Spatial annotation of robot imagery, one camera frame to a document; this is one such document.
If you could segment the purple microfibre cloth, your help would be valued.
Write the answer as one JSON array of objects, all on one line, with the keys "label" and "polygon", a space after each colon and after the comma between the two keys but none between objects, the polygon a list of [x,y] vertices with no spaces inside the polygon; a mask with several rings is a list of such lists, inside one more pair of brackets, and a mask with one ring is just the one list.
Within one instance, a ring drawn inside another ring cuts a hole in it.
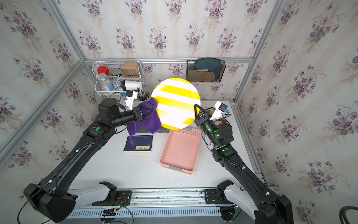
[{"label": "purple microfibre cloth", "polygon": [[157,133],[162,129],[161,121],[156,111],[157,106],[158,103],[154,98],[150,98],[150,100],[144,101],[138,105],[138,107],[143,107],[141,111],[144,119],[128,125],[127,130],[130,136],[135,135],[142,125],[152,134]]}]

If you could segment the yellow striped round plate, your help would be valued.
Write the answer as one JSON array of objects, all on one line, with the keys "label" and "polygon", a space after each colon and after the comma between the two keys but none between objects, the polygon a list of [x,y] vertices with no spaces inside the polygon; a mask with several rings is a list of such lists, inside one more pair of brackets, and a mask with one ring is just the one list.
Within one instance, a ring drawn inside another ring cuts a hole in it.
[{"label": "yellow striped round plate", "polygon": [[156,112],[162,127],[179,130],[190,126],[200,109],[200,95],[196,87],[185,79],[169,78],[159,83],[151,97],[156,100]]}]

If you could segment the square floral plate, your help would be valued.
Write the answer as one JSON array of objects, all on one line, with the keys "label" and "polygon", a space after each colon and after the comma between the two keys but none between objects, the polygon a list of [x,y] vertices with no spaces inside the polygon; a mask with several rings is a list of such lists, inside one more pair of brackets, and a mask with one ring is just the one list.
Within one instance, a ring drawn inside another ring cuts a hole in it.
[{"label": "square floral plate", "polygon": [[219,125],[219,124],[230,124],[230,123],[228,122],[227,119],[221,118],[221,119],[217,120],[217,121],[215,122],[215,124],[216,124],[216,125]]}]

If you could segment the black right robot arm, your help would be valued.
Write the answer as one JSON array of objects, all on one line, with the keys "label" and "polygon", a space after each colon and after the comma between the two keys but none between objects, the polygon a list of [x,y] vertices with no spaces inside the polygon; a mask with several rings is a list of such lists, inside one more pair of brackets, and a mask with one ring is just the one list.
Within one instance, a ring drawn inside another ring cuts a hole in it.
[{"label": "black right robot arm", "polygon": [[217,186],[221,199],[231,202],[249,215],[256,224],[292,224],[292,203],[285,195],[279,195],[263,183],[244,163],[231,145],[234,140],[232,126],[216,125],[207,110],[194,105],[195,124],[209,138],[210,152],[215,161],[229,171],[242,185],[238,189],[230,180]]}]

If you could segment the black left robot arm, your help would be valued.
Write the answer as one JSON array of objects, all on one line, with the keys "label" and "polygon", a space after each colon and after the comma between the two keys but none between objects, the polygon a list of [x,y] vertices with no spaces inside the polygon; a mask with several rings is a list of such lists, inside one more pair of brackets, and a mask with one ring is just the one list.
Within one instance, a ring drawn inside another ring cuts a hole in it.
[{"label": "black left robot arm", "polygon": [[98,115],[64,160],[38,184],[29,184],[23,191],[31,206],[55,223],[65,220],[73,210],[97,203],[111,205],[117,201],[117,188],[109,182],[94,187],[72,189],[76,176],[109,139],[116,128],[143,121],[153,113],[143,106],[124,108],[115,98],[106,98],[98,105]]}]

